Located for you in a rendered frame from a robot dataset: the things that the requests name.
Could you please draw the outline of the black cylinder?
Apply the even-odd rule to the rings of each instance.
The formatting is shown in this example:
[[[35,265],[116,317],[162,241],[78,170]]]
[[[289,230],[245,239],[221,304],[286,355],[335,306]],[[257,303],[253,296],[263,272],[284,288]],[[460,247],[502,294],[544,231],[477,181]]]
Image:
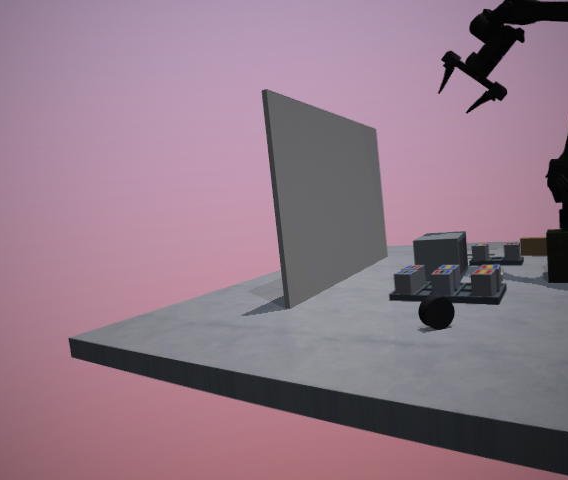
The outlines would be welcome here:
[[[448,327],[452,322],[454,307],[446,297],[433,295],[422,301],[418,313],[424,324],[436,330],[441,330]]]

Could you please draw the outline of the tan rectangular block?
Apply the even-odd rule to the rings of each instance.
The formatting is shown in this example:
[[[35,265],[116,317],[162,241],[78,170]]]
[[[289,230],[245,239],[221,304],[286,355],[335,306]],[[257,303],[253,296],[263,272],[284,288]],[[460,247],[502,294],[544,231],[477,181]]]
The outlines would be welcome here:
[[[521,256],[547,256],[546,237],[520,238]]]

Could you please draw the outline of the grey flat panel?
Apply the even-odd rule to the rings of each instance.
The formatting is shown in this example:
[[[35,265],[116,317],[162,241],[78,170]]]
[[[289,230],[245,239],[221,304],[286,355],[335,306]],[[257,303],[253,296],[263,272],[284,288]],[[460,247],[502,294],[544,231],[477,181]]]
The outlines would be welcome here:
[[[388,257],[376,129],[261,92],[291,309]]]

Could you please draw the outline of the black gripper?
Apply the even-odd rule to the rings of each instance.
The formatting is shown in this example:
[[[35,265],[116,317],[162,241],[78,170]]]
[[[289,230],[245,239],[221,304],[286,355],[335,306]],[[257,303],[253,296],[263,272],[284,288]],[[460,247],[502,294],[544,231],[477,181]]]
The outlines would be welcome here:
[[[496,81],[493,83],[487,77],[502,58],[503,57],[500,54],[485,44],[468,66],[460,61],[461,57],[459,57],[456,53],[453,51],[447,52],[441,59],[445,62],[443,65],[445,67],[445,73],[438,94],[440,94],[444,89],[445,83],[447,83],[455,69],[454,67],[458,67],[471,78],[489,89],[467,110],[466,114],[478,107],[480,104],[484,104],[489,100],[495,101],[497,98],[501,101],[507,94],[507,88]],[[468,70],[470,68],[474,70],[474,72],[470,72]],[[478,74],[481,75],[482,78],[478,76]]]

